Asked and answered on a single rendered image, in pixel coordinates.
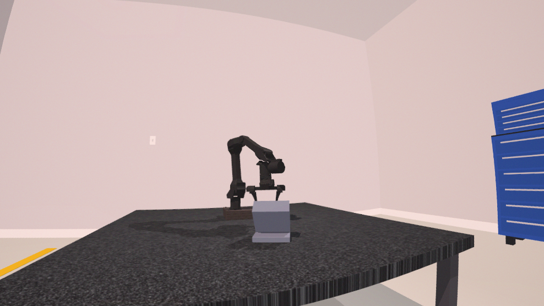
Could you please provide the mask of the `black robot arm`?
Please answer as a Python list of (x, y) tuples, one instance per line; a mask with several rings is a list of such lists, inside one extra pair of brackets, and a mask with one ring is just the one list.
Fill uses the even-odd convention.
[[(254, 151), (259, 160), (266, 161), (259, 161), (256, 164), (259, 165), (260, 174), (284, 173), (285, 171), (285, 165), (282, 162), (282, 159), (276, 159), (272, 150), (260, 146), (248, 136), (241, 135), (239, 137), (230, 139), (227, 142), (227, 147), (231, 154), (233, 180), (230, 184), (230, 190), (226, 194), (227, 198), (230, 199), (230, 210), (241, 210), (241, 198), (244, 198), (246, 193), (246, 184), (241, 180), (240, 166), (240, 153), (242, 151), (242, 147), (244, 146), (247, 146)], [(270, 190), (270, 188), (274, 187), (274, 185), (274, 179), (271, 179), (271, 177), (268, 177), (267, 180), (261, 179), (259, 183), (260, 190)]]

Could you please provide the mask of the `grey sloped panel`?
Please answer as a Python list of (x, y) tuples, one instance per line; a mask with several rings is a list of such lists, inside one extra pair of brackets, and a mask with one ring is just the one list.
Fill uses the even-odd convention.
[(290, 201), (254, 201), (252, 242), (290, 243)]

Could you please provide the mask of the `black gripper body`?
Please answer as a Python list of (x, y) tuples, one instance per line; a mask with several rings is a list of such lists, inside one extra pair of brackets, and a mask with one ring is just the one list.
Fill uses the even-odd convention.
[[(268, 177), (271, 177), (271, 174), (260, 174), (260, 180), (267, 180)], [(247, 186), (246, 191), (247, 192), (255, 192), (255, 190), (260, 190), (260, 187), (255, 186)], [(277, 190), (277, 192), (285, 191), (284, 185), (277, 185), (277, 187), (271, 187), (270, 190)]]

